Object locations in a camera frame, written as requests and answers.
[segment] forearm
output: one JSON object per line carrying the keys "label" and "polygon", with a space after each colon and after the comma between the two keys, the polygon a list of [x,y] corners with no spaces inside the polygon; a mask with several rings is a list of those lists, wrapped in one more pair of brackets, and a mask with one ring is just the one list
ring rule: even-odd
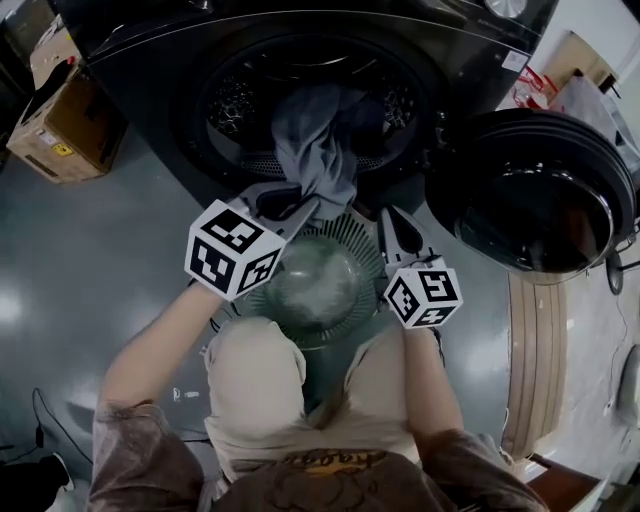
{"label": "forearm", "polygon": [[155,401],[224,299],[194,283],[120,352],[100,400],[124,407]]}
{"label": "forearm", "polygon": [[410,329],[404,331],[404,340],[407,416],[422,457],[431,440],[464,425],[434,334],[429,329]]}

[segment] white label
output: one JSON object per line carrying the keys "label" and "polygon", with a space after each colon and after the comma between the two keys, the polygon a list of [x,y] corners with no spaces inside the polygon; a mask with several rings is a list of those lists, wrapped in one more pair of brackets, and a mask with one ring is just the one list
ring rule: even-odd
{"label": "white label", "polygon": [[507,58],[504,59],[502,67],[508,69],[509,71],[520,73],[528,60],[528,55],[523,55],[522,53],[514,52],[513,50],[511,50],[507,55]]}
{"label": "white label", "polygon": [[58,143],[58,139],[56,139],[46,130],[42,130],[40,133],[38,133],[38,137],[40,137],[40,140],[48,146],[53,146],[54,144]]}

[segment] washing machine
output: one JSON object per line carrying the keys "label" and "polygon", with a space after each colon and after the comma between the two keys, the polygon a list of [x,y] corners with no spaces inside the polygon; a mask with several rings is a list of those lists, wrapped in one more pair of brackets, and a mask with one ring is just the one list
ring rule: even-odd
{"label": "washing machine", "polygon": [[57,0],[94,76],[203,206],[282,180],[270,122],[301,85],[364,89],[385,132],[354,145],[358,192],[416,172],[454,236],[551,282],[627,236],[615,148],[545,112],[494,112],[557,0]]}

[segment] leg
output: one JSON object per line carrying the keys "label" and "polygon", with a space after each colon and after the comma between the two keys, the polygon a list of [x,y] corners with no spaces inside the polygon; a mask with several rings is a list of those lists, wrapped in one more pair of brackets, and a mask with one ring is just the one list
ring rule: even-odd
{"label": "leg", "polygon": [[407,430],[402,327],[394,323],[360,347],[344,384],[344,401],[325,429],[335,448],[400,453],[418,462]]}
{"label": "leg", "polygon": [[55,501],[58,489],[69,482],[62,463],[56,457],[43,457],[37,464],[0,467],[0,494],[13,495],[16,489],[33,487],[21,497],[21,510],[44,512]]}
{"label": "leg", "polygon": [[322,445],[304,415],[304,357],[274,322],[226,324],[211,341],[206,365],[212,414],[205,426],[230,481]]}

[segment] clothing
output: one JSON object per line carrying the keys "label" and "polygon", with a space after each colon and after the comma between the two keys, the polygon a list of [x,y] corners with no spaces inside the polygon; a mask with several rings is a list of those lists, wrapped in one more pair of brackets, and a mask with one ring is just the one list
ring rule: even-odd
{"label": "clothing", "polygon": [[[233,482],[228,492],[212,504],[197,460],[157,407],[107,404],[94,423],[88,511],[453,510],[469,502],[543,510],[495,447],[465,432],[446,433],[421,471],[404,428],[401,340],[394,326],[361,347],[344,400],[317,430],[303,415],[297,347],[265,318],[225,325],[205,356],[206,428]],[[331,416],[324,412],[316,425]]]}
{"label": "clothing", "polygon": [[271,122],[275,155],[287,181],[302,185],[302,196],[316,195],[316,220],[333,220],[356,196],[354,132],[380,137],[384,107],[367,92],[337,84],[301,87],[277,107]]}
{"label": "clothing", "polygon": [[0,466],[0,495],[14,496],[16,489],[32,488],[20,495],[19,510],[44,512],[56,499],[58,489],[69,483],[69,476],[57,457],[49,456],[35,464]]}

